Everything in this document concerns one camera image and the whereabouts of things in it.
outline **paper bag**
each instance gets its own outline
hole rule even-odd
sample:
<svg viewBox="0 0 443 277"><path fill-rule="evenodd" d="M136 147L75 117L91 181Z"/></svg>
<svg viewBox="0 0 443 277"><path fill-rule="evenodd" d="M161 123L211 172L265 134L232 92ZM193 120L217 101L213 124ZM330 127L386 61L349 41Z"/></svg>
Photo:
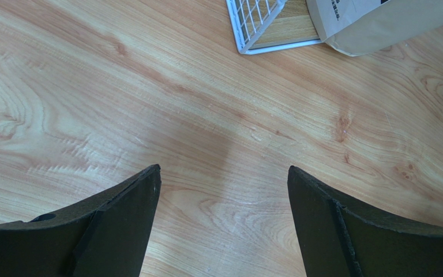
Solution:
<svg viewBox="0 0 443 277"><path fill-rule="evenodd" d="M320 39L363 55L443 25L443 0L307 0Z"/></svg>

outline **wood grain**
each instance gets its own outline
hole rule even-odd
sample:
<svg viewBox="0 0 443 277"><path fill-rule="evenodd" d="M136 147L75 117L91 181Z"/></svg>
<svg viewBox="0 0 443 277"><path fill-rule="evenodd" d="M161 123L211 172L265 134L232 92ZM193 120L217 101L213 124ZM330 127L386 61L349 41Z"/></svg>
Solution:
<svg viewBox="0 0 443 277"><path fill-rule="evenodd" d="M318 39L307 0L289 0L251 49Z"/></svg>
<svg viewBox="0 0 443 277"><path fill-rule="evenodd" d="M249 57L224 1L0 0L0 223L153 163L143 276L304 276L292 164L443 225L443 27Z"/></svg>

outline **white wire rack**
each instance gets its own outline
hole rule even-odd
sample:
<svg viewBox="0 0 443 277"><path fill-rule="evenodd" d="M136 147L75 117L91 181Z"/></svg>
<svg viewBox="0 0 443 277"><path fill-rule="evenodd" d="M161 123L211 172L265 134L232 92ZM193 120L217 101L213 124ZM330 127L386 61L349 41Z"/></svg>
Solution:
<svg viewBox="0 0 443 277"><path fill-rule="evenodd" d="M251 49L288 0L227 0L228 14L241 54L260 54L321 43L320 39Z"/></svg>

